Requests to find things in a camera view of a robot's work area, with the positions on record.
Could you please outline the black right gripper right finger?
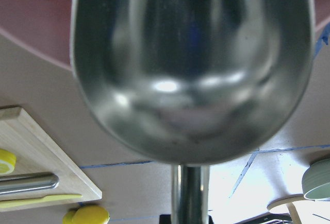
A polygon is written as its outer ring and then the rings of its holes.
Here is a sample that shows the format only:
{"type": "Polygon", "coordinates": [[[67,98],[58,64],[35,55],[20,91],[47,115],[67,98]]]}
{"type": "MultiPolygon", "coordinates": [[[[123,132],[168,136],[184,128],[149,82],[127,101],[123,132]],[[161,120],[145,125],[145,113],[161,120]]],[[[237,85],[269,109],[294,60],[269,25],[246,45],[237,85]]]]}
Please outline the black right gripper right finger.
{"type": "Polygon", "coordinates": [[[213,219],[210,215],[208,216],[208,224],[214,224],[213,219]]]}

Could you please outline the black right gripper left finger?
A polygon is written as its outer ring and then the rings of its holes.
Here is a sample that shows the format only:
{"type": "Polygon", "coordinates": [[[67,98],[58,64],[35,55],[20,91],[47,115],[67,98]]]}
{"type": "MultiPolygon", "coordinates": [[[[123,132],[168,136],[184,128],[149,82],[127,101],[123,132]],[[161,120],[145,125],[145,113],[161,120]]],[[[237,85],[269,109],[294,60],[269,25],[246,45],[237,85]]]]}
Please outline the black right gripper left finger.
{"type": "Polygon", "coordinates": [[[159,216],[159,224],[171,224],[171,215],[170,214],[161,214],[159,216]]]}

